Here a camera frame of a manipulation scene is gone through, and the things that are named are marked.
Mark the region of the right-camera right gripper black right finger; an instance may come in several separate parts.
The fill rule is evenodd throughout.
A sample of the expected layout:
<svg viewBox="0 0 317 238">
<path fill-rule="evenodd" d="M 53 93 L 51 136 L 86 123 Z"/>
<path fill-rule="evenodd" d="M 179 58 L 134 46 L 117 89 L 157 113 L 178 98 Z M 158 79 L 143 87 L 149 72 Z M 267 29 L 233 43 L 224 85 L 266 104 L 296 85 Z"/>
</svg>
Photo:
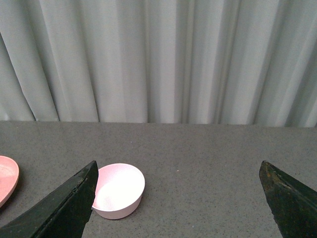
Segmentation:
<svg viewBox="0 0 317 238">
<path fill-rule="evenodd" d="M 268 161 L 262 161 L 259 178 L 281 235 L 315 238 L 317 192 Z"/>
</svg>

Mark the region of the right-camera right gripper black left finger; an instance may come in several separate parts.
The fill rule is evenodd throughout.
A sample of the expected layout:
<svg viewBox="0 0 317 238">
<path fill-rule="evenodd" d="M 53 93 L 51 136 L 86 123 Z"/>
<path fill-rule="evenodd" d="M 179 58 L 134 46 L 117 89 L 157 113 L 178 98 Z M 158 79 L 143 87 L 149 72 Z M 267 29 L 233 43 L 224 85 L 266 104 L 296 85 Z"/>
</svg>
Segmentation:
<svg viewBox="0 0 317 238">
<path fill-rule="evenodd" d="M 90 219 L 98 181 L 90 162 L 28 211 L 1 227 L 2 238 L 80 238 Z"/>
</svg>

